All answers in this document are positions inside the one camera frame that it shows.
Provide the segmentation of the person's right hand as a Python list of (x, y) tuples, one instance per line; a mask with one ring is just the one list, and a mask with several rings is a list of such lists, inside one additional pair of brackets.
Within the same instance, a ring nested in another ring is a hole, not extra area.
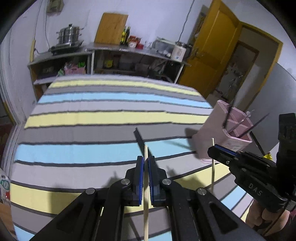
[(268, 236), (281, 231), (288, 223), (289, 218), (290, 218), (290, 212), (288, 210), (283, 210), (283, 211), (280, 211), (279, 213), (272, 213), (272, 212), (269, 212), (267, 209), (263, 208), (254, 199), (249, 208), (245, 222), (250, 228), (254, 228), (255, 226), (260, 226), (265, 221), (272, 222), (273, 226), (266, 233), (266, 236)]

